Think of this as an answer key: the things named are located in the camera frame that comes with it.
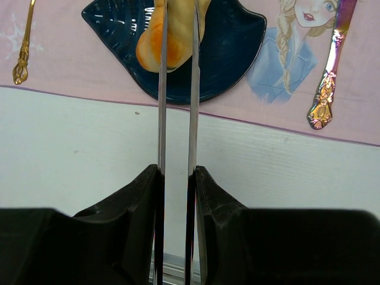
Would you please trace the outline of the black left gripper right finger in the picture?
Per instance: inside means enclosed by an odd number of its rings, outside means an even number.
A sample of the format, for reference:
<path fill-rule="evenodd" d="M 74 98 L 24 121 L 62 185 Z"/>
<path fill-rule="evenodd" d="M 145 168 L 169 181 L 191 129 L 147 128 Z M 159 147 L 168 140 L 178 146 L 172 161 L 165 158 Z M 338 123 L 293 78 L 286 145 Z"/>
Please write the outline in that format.
<path fill-rule="evenodd" d="M 248 208 L 195 172 L 202 284 L 378 284 L 379 220 L 362 210 Z"/>

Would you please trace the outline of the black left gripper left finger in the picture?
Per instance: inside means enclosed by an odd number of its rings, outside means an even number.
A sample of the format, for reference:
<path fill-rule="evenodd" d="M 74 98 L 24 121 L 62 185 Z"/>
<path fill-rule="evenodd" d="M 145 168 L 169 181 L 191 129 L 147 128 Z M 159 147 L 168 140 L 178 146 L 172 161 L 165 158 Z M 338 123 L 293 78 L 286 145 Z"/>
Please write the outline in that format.
<path fill-rule="evenodd" d="M 2 284 L 147 284 L 157 166 L 74 216 L 1 210 Z"/>

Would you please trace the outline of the gold fork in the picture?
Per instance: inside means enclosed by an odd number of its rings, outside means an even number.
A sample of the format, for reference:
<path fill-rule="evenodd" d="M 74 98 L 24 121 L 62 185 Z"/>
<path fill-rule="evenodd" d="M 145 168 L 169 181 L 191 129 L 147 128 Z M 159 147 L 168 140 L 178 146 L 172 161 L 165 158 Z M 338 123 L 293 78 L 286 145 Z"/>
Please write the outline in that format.
<path fill-rule="evenodd" d="M 12 70 L 12 77 L 13 77 L 13 82 L 15 85 L 22 84 L 28 78 L 27 65 L 28 65 L 28 60 L 29 60 L 30 34 L 31 34 L 31 25 L 32 25 L 32 20 L 33 20 L 34 5 L 35 5 L 35 0 L 31 0 L 29 9 L 28 9 L 26 28 L 25 28 L 21 48 L 20 48 L 18 62 Z"/>

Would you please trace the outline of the aluminium table edge rail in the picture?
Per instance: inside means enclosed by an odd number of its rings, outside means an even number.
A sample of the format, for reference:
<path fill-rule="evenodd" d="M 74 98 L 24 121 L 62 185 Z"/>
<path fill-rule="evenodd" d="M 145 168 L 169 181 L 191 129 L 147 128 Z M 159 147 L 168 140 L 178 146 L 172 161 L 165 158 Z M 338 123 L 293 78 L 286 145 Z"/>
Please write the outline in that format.
<path fill-rule="evenodd" d="M 185 259 L 181 256 L 164 253 L 163 284 L 184 284 Z M 193 261 L 193 284 L 201 285 L 200 263 Z"/>

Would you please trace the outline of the dark blue leaf plate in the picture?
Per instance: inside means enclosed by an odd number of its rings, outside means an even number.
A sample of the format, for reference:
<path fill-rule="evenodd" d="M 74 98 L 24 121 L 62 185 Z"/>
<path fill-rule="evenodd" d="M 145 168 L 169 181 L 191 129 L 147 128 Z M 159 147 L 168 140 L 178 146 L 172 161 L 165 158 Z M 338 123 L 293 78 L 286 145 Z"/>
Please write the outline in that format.
<path fill-rule="evenodd" d="M 157 99 L 159 76 L 144 70 L 135 55 L 153 11 L 153 1 L 93 1 L 81 15 L 140 89 Z M 248 11 L 239 1 L 211 1 L 199 52 L 201 102 L 225 93 L 246 74 L 266 26 L 263 15 Z"/>

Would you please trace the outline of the purple iridescent knife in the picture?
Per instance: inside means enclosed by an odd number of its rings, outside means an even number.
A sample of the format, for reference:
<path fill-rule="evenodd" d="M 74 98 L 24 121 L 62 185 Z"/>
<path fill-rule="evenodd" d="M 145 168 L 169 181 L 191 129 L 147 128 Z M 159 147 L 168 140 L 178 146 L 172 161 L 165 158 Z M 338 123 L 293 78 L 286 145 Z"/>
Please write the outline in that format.
<path fill-rule="evenodd" d="M 313 104 L 307 114 L 308 122 L 311 128 L 315 130 L 324 128 L 333 118 L 332 105 L 334 101 L 338 63 L 356 4 L 356 0 L 338 1 L 327 63 L 313 97 Z"/>

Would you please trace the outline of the pink printed placemat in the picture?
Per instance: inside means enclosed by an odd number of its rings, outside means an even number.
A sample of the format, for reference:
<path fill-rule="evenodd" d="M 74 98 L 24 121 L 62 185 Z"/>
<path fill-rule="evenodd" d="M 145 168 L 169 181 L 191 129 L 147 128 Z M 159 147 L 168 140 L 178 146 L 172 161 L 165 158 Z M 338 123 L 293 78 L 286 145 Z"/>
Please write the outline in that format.
<path fill-rule="evenodd" d="M 306 113 L 328 56 L 331 30 L 300 42 L 291 72 L 291 93 L 272 94 L 280 71 L 275 43 L 278 1 L 243 1 L 268 20 L 265 44 L 253 67 L 242 75 L 242 52 L 229 52 L 230 66 L 213 58 L 212 74 L 240 81 L 201 104 L 205 115 L 333 140 L 379 145 L 379 2 L 359 1 L 343 46 L 332 104 L 332 121 L 313 130 Z M 38 1 L 31 28 L 28 79 L 22 84 L 61 96 L 138 105 L 156 105 L 84 21 L 85 1 Z"/>

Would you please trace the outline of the oblong orange bread roll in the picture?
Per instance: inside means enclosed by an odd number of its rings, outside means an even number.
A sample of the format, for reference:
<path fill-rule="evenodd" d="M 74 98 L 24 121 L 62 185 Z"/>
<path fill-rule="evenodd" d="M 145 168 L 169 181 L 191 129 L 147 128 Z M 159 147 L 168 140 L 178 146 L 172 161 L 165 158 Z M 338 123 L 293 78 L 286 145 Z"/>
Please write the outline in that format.
<path fill-rule="evenodd" d="M 140 36 L 136 56 L 149 72 L 159 72 L 162 49 L 164 4 L 167 4 L 167 69 L 172 72 L 192 56 L 195 2 L 193 0 L 154 1 L 148 29 Z"/>

